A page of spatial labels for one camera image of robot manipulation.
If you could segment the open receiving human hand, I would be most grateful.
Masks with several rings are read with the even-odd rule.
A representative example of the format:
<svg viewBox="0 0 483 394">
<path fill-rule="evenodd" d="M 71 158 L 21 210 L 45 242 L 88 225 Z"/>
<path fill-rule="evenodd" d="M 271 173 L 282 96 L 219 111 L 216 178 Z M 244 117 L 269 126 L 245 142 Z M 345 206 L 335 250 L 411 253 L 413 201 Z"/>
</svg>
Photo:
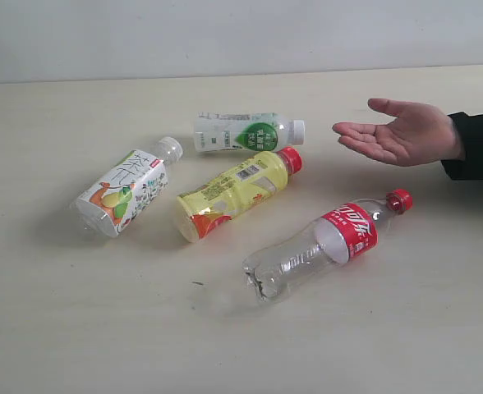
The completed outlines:
<svg viewBox="0 0 483 394">
<path fill-rule="evenodd" d="M 338 142 L 348 149 L 399 167 L 465 159 L 453 120 L 437 107 L 386 98 L 371 98 L 368 107 L 393 120 L 387 124 L 334 124 Z"/>
</svg>

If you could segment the black sleeved forearm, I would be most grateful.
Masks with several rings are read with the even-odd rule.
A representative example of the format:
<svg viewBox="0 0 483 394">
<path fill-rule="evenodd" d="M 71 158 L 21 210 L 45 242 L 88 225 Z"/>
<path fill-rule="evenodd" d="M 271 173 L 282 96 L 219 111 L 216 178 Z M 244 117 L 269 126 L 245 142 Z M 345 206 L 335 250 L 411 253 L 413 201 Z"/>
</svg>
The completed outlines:
<svg viewBox="0 0 483 394">
<path fill-rule="evenodd" d="M 449 117 L 462 142 L 464 159 L 442 160 L 443 169 L 455 181 L 483 181 L 483 114 L 457 112 Z"/>
</svg>

